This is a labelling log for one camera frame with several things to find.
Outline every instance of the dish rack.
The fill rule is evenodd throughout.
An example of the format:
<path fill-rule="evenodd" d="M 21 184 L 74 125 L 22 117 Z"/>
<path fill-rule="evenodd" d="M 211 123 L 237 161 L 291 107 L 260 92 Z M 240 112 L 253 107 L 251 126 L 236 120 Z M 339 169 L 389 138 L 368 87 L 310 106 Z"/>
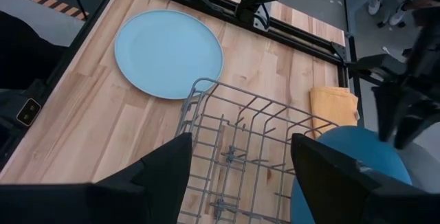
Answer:
<path fill-rule="evenodd" d="M 206 85 L 212 85 L 210 91 L 197 90 Z M 324 124 L 313 128 L 313 119 Z M 290 223 L 295 176 L 290 137 L 313 137 L 328 126 L 337 125 L 237 87 L 198 79 L 176 131 L 191 132 L 193 140 L 178 223 Z"/>

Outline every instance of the white sneaker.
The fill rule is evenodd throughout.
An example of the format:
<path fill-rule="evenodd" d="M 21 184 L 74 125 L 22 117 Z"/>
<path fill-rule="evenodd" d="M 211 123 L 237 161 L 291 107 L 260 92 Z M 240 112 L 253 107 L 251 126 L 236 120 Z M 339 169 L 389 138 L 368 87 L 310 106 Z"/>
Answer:
<path fill-rule="evenodd" d="M 370 0 L 368 3 L 368 13 L 370 15 L 375 15 L 379 12 L 380 0 Z"/>
<path fill-rule="evenodd" d="M 404 1 L 397 7 L 395 13 L 390 17 L 390 25 L 397 25 L 405 16 L 406 11 L 402 10 L 402 6 L 407 4 L 407 1 Z"/>

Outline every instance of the yellow towel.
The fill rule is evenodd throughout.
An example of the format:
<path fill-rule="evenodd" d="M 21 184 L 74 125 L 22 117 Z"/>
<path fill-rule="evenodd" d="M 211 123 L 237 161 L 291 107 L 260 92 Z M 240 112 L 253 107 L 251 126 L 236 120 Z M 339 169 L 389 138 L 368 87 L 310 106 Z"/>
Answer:
<path fill-rule="evenodd" d="M 350 90 L 342 87 L 314 87 L 310 91 L 310 106 L 312 114 L 332 121 L 339 126 L 357 125 L 358 123 L 358 99 L 350 93 Z M 327 122 L 313 119 L 313 127 L 318 128 Z M 324 133 L 335 128 L 334 125 L 319 129 Z"/>

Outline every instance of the wood grain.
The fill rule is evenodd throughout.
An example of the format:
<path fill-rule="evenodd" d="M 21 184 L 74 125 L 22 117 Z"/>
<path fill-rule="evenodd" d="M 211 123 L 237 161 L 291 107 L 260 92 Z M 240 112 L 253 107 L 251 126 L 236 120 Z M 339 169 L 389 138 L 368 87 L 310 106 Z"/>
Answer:
<path fill-rule="evenodd" d="M 325 38 L 343 43 L 342 33 L 313 18 L 298 13 L 281 4 L 272 9 L 272 14 L 294 25 Z M 314 86 L 337 86 L 336 67 L 310 55 L 271 41 L 262 36 L 225 23 L 169 0 L 111 0 L 86 41 L 63 74 L 54 92 L 43 107 L 39 117 L 23 138 L 8 164 L 0 174 L 0 183 L 78 183 L 99 181 L 135 162 L 174 137 L 179 121 L 182 101 L 163 100 L 142 93 L 132 86 L 116 65 L 113 47 L 115 37 L 122 24 L 131 17 L 154 9 L 180 10 L 197 17 L 217 36 L 224 52 L 224 69 L 220 81 L 266 98 L 310 111 L 309 90 Z M 235 102 L 247 103 L 250 99 L 230 90 L 219 92 L 222 97 Z M 254 108 L 261 108 L 264 101 L 256 101 Z M 211 102 L 210 114 L 233 120 L 239 111 L 221 102 Z M 270 113 L 279 111 L 276 107 Z M 301 120 L 304 114 L 286 111 L 283 117 Z M 252 114 L 243 114 L 246 120 Z M 263 130 L 267 117 L 256 119 L 254 128 Z M 207 125 L 218 122 L 206 120 Z M 271 127 L 287 128 L 286 123 L 274 120 Z M 234 136 L 228 126 L 220 126 L 221 140 L 215 153 L 213 149 L 198 147 L 197 153 L 221 159 Z M 275 136 L 285 137 L 283 129 L 274 131 Z M 245 133 L 235 134 L 235 146 L 245 148 Z M 214 142 L 216 134 L 202 132 L 199 140 Z M 284 146 L 252 138 L 248 157 L 267 159 L 271 164 L 280 162 L 285 155 Z M 292 166 L 288 160 L 286 166 Z M 207 174 L 207 164 L 193 160 L 192 172 Z M 239 207 L 252 207 L 253 183 L 258 181 L 257 204 L 254 211 L 272 215 L 274 202 L 278 198 L 281 180 L 275 170 L 262 170 L 255 178 L 256 166 L 248 166 L 244 176 L 245 188 L 241 192 Z M 225 169 L 213 169 L 211 190 L 225 186 L 227 194 L 238 194 L 239 172 L 231 172 L 224 181 Z M 284 178 L 283 194 L 289 195 L 293 177 Z M 202 187 L 203 182 L 190 180 L 190 185 Z M 202 221 L 211 223 L 213 196 L 205 199 Z M 183 210 L 198 211 L 200 192 L 187 191 Z M 280 216 L 289 219 L 289 203 L 283 201 Z M 248 221 L 246 216 L 237 217 L 238 223 Z M 193 223 L 193 217 L 181 216 L 180 221 Z"/>

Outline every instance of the plate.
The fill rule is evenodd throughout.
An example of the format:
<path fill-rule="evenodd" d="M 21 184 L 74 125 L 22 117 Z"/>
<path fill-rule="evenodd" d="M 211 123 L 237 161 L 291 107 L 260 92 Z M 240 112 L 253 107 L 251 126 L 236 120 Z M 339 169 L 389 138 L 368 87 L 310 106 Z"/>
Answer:
<path fill-rule="evenodd" d="M 159 98 L 187 98 L 199 78 L 218 80 L 220 42 L 198 19 L 174 10 L 141 13 L 127 21 L 115 41 L 116 62 L 138 89 Z M 213 82 L 198 84 L 207 91 Z"/>

